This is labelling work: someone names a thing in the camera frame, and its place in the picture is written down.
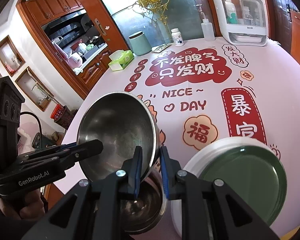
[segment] mint green canister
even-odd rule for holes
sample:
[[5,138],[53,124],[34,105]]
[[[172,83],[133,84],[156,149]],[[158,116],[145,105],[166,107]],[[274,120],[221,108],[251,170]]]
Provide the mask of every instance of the mint green canister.
[[140,31],[133,33],[129,36],[129,41],[133,50],[133,53],[137,56],[142,56],[152,51],[152,47],[146,37],[146,35]]

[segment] tissue box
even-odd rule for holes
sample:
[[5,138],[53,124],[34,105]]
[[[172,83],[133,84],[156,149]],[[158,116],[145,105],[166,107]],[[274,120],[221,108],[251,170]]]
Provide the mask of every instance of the tissue box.
[[122,52],[108,64],[112,71],[123,70],[134,59],[131,50]]

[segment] table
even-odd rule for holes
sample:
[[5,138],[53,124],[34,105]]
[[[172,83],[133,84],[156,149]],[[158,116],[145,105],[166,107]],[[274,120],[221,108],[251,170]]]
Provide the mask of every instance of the table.
[[[199,149],[221,138],[249,136],[267,144],[287,173],[285,204],[272,229],[282,236],[300,225],[300,65],[275,42],[233,46],[224,38],[186,41],[160,55],[136,57],[102,76],[87,96],[63,143],[76,141],[86,110],[102,95],[125,90],[154,114],[161,141],[183,167]],[[80,165],[56,186],[66,193],[85,178]],[[180,239],[170,205],[151,231],[135,239]]]

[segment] black cable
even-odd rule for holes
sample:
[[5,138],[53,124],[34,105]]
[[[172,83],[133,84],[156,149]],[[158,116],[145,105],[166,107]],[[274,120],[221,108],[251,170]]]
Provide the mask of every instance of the black cable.
[[40,131],[40,144],[41,144],[41,149],[42,149],[42,129],[41,129],[41,123],[40,123],[39,118],[34,113],[31,113],[31,112],[24,111],[24,112],[20,113],[20,115],[23,115],[23,114],[32,115],[35,119],[37,119],[38,125],[39,125],[39,131]]

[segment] green plate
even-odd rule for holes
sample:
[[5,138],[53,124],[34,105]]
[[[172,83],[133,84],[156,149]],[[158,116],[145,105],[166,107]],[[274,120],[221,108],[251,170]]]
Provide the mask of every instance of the green plate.
[[199,176],[222,179],[267,223],[279,215],[287,193],[287,177],[270,150],[242,146],[218,156]]

